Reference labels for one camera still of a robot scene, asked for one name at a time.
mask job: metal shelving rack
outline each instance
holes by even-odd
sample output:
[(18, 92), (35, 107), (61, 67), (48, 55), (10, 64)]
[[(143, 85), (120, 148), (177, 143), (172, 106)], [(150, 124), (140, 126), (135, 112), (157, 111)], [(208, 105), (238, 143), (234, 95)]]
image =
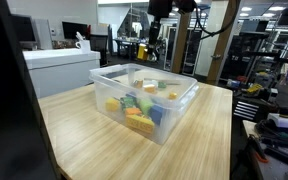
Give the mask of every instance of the metal shelving rack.
[[(202, 32), (200, 29), (196, 29), (193, 33), (193, 28), (187, 29), (186, 46), (183, 55), (182, 74), (193, 76), (196, 68), (197, 57), (200, 51), (200, 41), (198, 40)], [(168, 46), (173, 46), (176, 33), (176, 27), (170, 27), (168, 32)], [(170, 71), (172, 65), (172, 52), (173, 47), (167, 47), (166, 56), (164, 61), (164, 70)]]

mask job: computer monitor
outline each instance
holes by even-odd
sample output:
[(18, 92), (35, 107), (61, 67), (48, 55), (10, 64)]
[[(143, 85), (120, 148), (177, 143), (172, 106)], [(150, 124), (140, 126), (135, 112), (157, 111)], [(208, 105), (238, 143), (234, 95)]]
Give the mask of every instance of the computer monitor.
[(31, 16), (12, 14), (15, 33), (20, 43), (36, 43), (36, 31)]
[(76, 32), (82, 36), (87, 35), (87, 24), (79, 24), (73, 22), (62, 22), (65, 39), (76, 39)]

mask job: wooden table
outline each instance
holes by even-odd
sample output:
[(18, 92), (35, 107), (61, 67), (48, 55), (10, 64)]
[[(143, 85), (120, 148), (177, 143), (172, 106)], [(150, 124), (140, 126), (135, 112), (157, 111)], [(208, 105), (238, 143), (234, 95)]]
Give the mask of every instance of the wooden table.
[(68, 179), (229, 179), (232, 92), (199, 83), (187, 113), (158, 145), (97, 112), (94, 85), (39, 99)]
[(132, 60), (132, 46), (135, 46), (135, 52), (137, 54), (137, 46), (140, 44), (137, 40), (125, 40), (125, 39), (113, 39), (117, 44), (117, 55), (121, 56), (121, 45), (129, 46), (128, 55), (129, 59)]

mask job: yellow block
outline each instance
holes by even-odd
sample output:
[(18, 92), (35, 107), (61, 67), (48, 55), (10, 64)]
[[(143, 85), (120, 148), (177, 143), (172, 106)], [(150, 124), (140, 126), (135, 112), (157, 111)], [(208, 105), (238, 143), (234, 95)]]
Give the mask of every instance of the yellow block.
[(155, 93), (155, 86), (153, 84), (143, 86), (144, 91), (149, 93)]
[(149, 134), (153, 133), (154, 122), (152, 120), (137, 115), (128, 115), (126, 116), (125, 121), (127, 126), (139, 129)]
[(115, 112), (119, 109), (120, 102), (114, 98), (108, 98), (105, 102), (106, 111)]
[(170, 93), (168, 96), (168, 99), (176, 99), (177, 98), (177, 94), (176, 93)]
[(134, 86), (135, 86), (136, 88), (142, 88), (142, 86), (143, 86), (143, 80), (136, 80), (136, 81), (134, 82)]
[(262, 88), (262, 86), (260, 84), (255, 83), (255, 84), (253, 84), (252, 87), (247, 89), (247, 92), (248, 93), (253, 93), (253, 92), (256, 92), (256, 91), (260, 90), (261, 88)]
[(138, 48), (137, 58), (147, 60), (147, 52), (145, 51), (146, 45), (140, 44)]

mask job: chair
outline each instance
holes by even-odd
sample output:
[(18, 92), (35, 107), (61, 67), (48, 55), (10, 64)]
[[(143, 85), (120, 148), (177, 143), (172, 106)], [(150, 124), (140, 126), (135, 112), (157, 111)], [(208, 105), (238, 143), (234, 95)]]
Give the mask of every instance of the chair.
[(90, 35), (91, 50), (101, 53), (100, 66), (106, 66), (108, 64), (106, 51), (107, 51), (107, 39), (108, 35)]

